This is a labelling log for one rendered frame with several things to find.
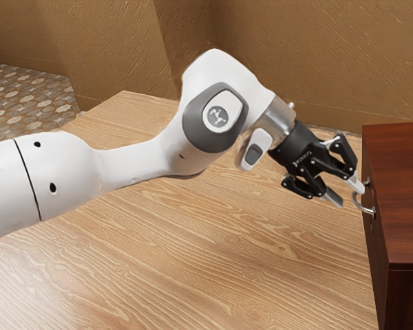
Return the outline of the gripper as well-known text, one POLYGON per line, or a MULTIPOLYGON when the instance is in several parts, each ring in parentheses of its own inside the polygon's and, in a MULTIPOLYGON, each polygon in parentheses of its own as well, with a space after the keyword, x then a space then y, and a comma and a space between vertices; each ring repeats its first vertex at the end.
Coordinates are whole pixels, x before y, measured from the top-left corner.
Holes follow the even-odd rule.
POLYGON ((343 179, 360 195, 365 192, 358 178, 357 156, 343 134, 322 141, 296 120, 293 130, 283 142, 269 150, 268 155, 287 170, 281 185, 306 199, 318 197, 339 208, 343 206, 342 197, 329 188, 319 174, 314 177, 306 167, 300 167, 310 162, 311 157, 320 171, 343 179))

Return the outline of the dark red wooden cabinet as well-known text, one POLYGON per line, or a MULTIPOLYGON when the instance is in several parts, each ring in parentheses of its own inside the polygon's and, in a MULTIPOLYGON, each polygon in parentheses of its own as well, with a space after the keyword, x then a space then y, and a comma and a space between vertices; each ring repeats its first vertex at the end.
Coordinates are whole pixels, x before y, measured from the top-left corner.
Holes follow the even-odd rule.
POLYGON ((379 330, 413 330, 413 122, 364 126, 360 159, 379 330))

